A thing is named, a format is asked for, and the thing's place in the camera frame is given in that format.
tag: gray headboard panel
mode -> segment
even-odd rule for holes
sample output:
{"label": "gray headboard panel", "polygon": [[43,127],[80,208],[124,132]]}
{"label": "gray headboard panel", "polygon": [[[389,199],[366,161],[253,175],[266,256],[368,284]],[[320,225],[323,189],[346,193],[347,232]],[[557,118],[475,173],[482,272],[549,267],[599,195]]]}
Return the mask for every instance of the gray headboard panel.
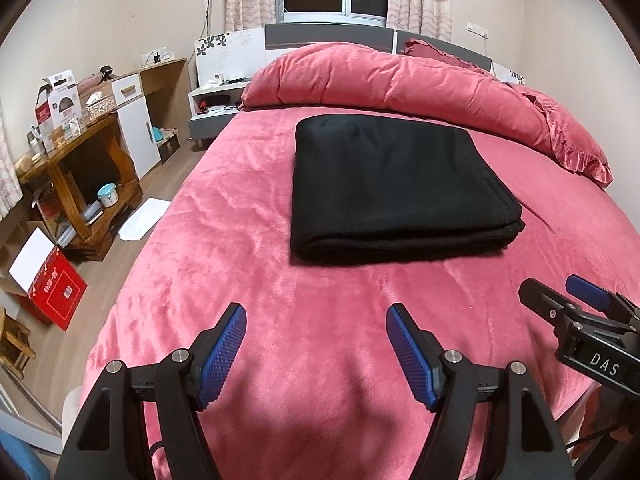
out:
{"label": "gray headboard panel", "polygon": [[473,50],[467,50],[466,48],[462,48],[461,46],[457,46],[452,43],[447,43],[446,41],[436,40],[435,38],[429,38],[428,36],[420,36],[420,34],[412,34],[410,32],[405,32],[404,30],[398,30],[396,53],[402,54],[404,52],[404,42],[411,39],[427,41],[440,50],[444,50],[444,52],[447,52],[448,54],[458,56],[460,59],[464,59],[465,61],[478,65],[480,68],[491,71],[491,59],[487,56],[483,56]]}
{"label": "gray headboard panel", "polygon": [[311,43],[345,41],[370,46],[380,52],[393,52],[392,28],[350,23],[274,23],[264,26],[267,50],[298,48]]}

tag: bucket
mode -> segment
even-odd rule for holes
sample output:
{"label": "bucket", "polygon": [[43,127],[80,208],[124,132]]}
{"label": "bucket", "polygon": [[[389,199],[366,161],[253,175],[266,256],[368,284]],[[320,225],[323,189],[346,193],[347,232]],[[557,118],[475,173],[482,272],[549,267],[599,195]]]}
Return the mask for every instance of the bucket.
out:
{"label": "bucket", "polygon": [[104,207],[111,207],[118,201],[115,184],[105,184],[98,190],[98,200]]}

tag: pink velvet blanket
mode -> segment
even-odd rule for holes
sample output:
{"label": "pink velvet blanket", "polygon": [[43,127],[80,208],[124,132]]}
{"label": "pink velvet blanket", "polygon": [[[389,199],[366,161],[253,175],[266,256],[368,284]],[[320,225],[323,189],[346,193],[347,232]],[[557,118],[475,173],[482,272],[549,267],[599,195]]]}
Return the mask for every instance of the pink velvet blanket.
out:
{"label": "pink velvet blanket", "polygon": [[[526,363],[559,416],[590,380],[556,362],[551,327],[521,306],[520,282],[562,290],[577,273],[640,300],[640,238],[612,199],[548,156],[473,130],[524,206],[526,227],[502,253],[348,268],[291,261],[295,126],[337,112],[345,109],[240,112],[156,226],[88,359],[85,395],[108,361],[157,362],[230,302],[243,304],[246,337],[220,398],[200,415],[225,480],[408,478],[433,415],[412,397],[386,337],[393,302],[474,362]],[[463,476],[478,464],[483,413]],[[155,442],[154,407],[146,414]],[[167,478],[162,452],[156,462]]]}

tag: cabinet door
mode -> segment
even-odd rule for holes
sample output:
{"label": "cabinet door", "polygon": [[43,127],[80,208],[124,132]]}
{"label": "cabinet door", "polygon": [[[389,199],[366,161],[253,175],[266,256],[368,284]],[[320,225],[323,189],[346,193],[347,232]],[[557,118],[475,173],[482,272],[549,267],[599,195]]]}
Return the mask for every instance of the cabinet door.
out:
{"label": "cabinet door", "polygon": [[139,178],[160,162],[160,153],[151,131],[146,99],[141,97],[118,110],[122,137]]}

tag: red box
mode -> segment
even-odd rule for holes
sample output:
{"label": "red box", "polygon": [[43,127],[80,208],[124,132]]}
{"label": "red box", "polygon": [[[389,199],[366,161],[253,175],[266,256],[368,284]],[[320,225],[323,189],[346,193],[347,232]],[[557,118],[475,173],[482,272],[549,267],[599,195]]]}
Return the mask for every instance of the red box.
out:
{"label": "red box", "polygon": [[16,285],[14,294],[29,298],[62,330],[68,328],[86,282],[40,229],[22,247],[9,274]]}

